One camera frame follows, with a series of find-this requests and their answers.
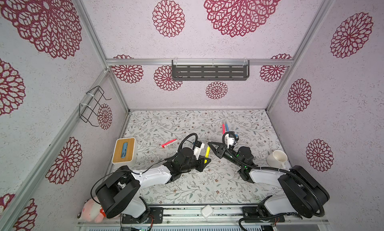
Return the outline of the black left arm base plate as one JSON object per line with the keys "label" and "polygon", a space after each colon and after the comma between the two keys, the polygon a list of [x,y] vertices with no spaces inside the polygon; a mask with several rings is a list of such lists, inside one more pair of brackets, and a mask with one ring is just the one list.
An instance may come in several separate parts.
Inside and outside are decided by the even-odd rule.
{"label": "black left arm base plate", "polygon": [[130,215],[123,215],[122,224],[161,224],[163,222],[163,216],[164,208],[149,208],[138,218],[134,218]]}

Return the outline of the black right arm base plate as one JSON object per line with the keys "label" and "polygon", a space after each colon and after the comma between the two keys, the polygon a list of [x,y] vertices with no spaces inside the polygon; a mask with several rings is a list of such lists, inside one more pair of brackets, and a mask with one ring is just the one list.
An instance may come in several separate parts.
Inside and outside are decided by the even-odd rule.
{"label": "black right arm base plate", "polygon": [[272,217],[265,208],[259,208],[258,206],[245,206],[242,207],[243,218],[245,218],[245,223],[279,223],[285,222],[284,216]]}

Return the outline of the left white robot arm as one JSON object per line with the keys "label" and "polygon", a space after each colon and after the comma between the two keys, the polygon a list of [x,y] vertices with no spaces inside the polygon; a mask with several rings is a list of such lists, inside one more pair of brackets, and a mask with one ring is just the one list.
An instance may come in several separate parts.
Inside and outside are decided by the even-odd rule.
{"label": "left white robot arm", "polygon": [[210,162],[210,158],[196,157],[192,149],[183,148],[173,158],[147,171],[132,171],[128,166],[118,168],[96,188],[95,194],[106,218],[126,215],[143,223],[150,208],[139,190],[174,182],[192,170],[202,172]]}

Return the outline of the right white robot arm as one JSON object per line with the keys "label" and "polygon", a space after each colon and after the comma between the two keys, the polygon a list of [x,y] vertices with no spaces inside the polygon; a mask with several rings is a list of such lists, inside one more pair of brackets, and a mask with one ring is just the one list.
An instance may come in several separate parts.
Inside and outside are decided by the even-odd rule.
{"label": "right white robot arm", "polygon": [[298,214],[312,218],[325,215],[324,204],[330,199],[329,193],[303,167],[293,166],[285,170],[259,167],[253,163],[254,156],[249,147],[240,147],[237,152],[223,143],[209,142],[210,149],[222,159],[240,167],[238,173],[246,182],[263,183],[283,190],[282,195],[268,196],[258,204],[260,218]]}

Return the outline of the pink highlighter pen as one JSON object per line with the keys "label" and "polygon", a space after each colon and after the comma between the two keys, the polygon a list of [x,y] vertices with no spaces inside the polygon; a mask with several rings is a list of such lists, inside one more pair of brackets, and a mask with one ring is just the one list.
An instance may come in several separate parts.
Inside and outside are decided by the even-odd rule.
{"label": "pink highlighter pen", "polygon": [[161,147],[162,147],[162,148],[165,148],[166,146],[168,146],[168,145],[170,145],[170,144],[176,142],[177,140],[178,140],[178,139],[170,140],[170,141],[168,141],[168,142],[162,144]]}

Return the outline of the yellow highlighter pen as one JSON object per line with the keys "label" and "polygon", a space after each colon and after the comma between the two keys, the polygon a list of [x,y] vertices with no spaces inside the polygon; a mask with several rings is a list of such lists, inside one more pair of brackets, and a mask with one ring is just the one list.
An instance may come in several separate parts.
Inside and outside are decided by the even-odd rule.
{"label": "yellow highlighter pen", "polygon": [[210,146],[207,147],[206,154],[205,154],[205,164],[208,162],[209,154],[210,154]]}

